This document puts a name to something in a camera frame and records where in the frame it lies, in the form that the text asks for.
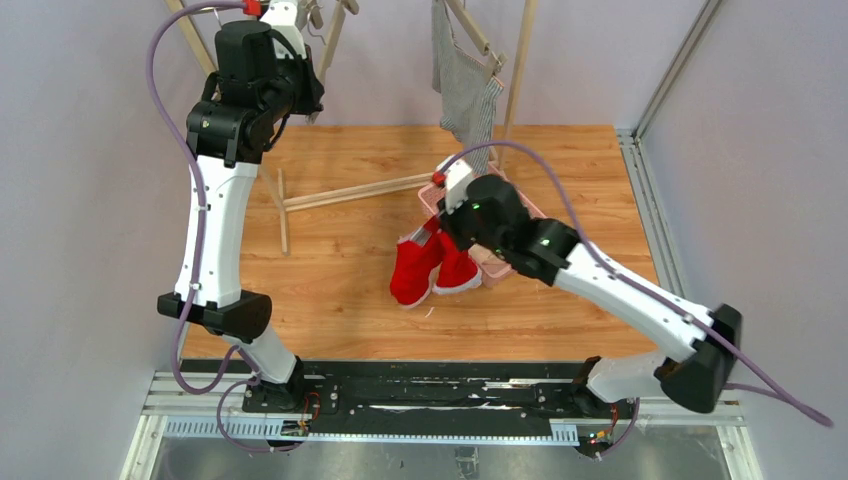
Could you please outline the wooden clip hanger red underwear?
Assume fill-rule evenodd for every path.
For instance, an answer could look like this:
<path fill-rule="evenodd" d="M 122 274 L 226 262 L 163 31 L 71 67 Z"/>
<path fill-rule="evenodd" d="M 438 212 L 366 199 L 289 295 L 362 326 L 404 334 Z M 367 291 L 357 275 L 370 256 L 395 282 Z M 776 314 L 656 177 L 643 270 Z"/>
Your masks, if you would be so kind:
<path fill-rule="evenodd" d="M 318 2 L 308 1 L 306 11 L 307 32 L 313 37 L 319 38 L 324 44 L 323 54 L 316 70 L 316 76 L 320 83 L 324 86 L 324 89 L 327 89 L 327 72 L 340 44 L 341 33 L 346 17 L 349 14 L 357 15 L 359 13 L 359 2 L 356 0 L 338 0 L 333 9 L 327 31 L 323 34 L 318 32 L 318 29 L 322 28 L 324 25 Z"/>

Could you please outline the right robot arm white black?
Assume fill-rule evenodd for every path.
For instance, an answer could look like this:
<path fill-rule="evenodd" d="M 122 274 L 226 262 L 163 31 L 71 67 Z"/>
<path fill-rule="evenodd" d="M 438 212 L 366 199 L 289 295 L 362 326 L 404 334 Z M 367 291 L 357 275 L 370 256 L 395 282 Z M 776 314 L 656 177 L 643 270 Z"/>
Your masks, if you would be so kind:
<path fill-rule="evenodd" d="M 445 196 L 442 228 L 460 250 L 489 250 L 516 273 L 582 297 L 639 330 L 649 354 L 585 361 L 572 388 L 576 403 L 612 404 L 663 394 L 696 413 L 714 411 L 736 362 L 741 314 L 676 296 L 604 255 L 553 218 L 532 217 L 516 188 L 494 174 L 451 167 L 437 173 Z"/>

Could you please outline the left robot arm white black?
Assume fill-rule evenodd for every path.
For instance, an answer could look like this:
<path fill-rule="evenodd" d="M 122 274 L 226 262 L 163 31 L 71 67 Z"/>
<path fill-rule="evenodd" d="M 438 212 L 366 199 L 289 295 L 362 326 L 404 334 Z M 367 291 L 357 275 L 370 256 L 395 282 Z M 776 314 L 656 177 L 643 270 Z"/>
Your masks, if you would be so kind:
<path fill-rule="evenodd" d="M 249 196 L 263 155 L 292 115 L 321 110 L 323 85 L 295 26 L 228 22 L 215 35 L 218 70 L 186 119 L 193 208 L 184 263 L 159 314 L 202 326 L 253 363 L 253 398 L 292 411 L 306 398 L 304 366 L 270 324 L 272 300 L 241 286 L 239 261 Z"/>

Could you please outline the grey striped underwear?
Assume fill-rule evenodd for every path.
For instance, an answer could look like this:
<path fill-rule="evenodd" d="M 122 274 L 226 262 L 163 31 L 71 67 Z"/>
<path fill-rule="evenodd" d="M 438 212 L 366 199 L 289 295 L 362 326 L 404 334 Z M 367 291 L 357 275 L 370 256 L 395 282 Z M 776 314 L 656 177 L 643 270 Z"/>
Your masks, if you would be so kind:
<path fill-rule="evenodd" d="M 441 95 L 440 127 L 467 149 L 492 140 L 504 85 L 455 41 L 447 6 L 431 4 L 432 88 Z"/>

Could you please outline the wooden clip hanger striped underwear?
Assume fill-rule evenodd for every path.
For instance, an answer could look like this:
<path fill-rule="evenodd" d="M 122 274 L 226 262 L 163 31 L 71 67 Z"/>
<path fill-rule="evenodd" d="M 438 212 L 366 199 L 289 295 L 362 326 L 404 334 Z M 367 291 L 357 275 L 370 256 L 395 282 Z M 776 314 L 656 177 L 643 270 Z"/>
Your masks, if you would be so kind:
<path fill-rule="evenodd" d="M 489 76 L 497 76 L 507 61 L 505 54 L 497 53 L 479 23 L 469 13 L 463 1 L 446 0 L 446 5 L 458 20 L 460 26 L 472 41 L 478 52 L 486 58 L 485 71 Z"/>

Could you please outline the pink plastic basket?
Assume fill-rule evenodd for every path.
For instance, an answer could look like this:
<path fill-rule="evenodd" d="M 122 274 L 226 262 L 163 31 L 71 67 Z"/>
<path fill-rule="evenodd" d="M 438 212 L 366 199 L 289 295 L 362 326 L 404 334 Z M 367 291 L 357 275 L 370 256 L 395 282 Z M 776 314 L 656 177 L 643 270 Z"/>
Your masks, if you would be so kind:
<path fill-rule="evenodd" d="M 519 197 L 534 218 L 545 218 L 546 215 L 519 189 Z M 428 183 L 420 187 L 417 196 L 424 215 L 429 218 L 437 213 L 437 202 L 444 197 L 444 192 L 435 185 Z M 478 265 L 482 272 L 482 284 L 487 288 L 493 288 L 506 277 L 514 273 L 514 270 L 503 260 L 499 259 L 490 250 L 479 245 L 469 249 L 471 259 Z"/>

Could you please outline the wooden clothes rack frame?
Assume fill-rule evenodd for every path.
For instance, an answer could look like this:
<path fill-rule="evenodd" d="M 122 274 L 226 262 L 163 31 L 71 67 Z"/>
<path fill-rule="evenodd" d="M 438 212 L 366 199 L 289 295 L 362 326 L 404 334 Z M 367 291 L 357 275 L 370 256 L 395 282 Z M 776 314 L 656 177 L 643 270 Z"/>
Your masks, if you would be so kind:
<path fill-rule="evenodd" d="M 270 1 L 256 1 L 254 3 L 253 11 L 260 13 L 268 9 L 269 2 Z M 302 11 L 306 14 L 306 23 L 304 27 L 307 29 L 306 9 L 308 1 L 299 2 L 302 7 Z M 522 79 L 525 72 L 526 58 L 537 7 L 538 3 L 536 1 L 526 1 L 523 6 L 519 39 L 516 46 L 514 67 L 512 71 L 512 84 L 509 87 L 506 113 L 502 128 L 502 138 L 504 140 L 511 136 L 514 127 L 516 102 L 519 97 Z M 203 73 L 208 75 L 213 72 L 215 70 L 214 61 L 205 42 L 201 38 L 196 25 L 187 17 L 180 18 L 177 21 L 177 24 L 182 31 L 186 42 L 195 55 L 201 69 L 203 70 Z M 290 254 L 290 235 L 288 224 L 289 213 L 297 210 L 311 209 L 325 205 L 338 204 L 419 188 L 425 185 L 425 183 L 430 179 L 430 175 L 428 173 L 423 173 L 289 198 L 286 194 L 285 180 L 282 171 L 278 171 L 277 176 L 273 178 L 266 168 L 261 167 L 259 169 L 259 176 L 264 180 L 269 191 L 269 195 L 279 213 L 281 251 L 285 256 Z"/>

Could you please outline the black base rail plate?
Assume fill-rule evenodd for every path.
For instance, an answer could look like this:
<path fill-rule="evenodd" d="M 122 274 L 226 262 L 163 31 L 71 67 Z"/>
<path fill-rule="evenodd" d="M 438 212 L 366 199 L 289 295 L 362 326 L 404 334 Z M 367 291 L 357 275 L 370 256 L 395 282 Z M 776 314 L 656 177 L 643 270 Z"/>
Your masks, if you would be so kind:
<path fill-rule="evenodd" d="M 246 362 L 195 359 L 222 402 L 214 430 L 274 447 L 310 442 L 512 443 L 605 448 L 637 409 L 588 389 L 574 362 L 305 361 L 291 381 L 257 380 Z"/>

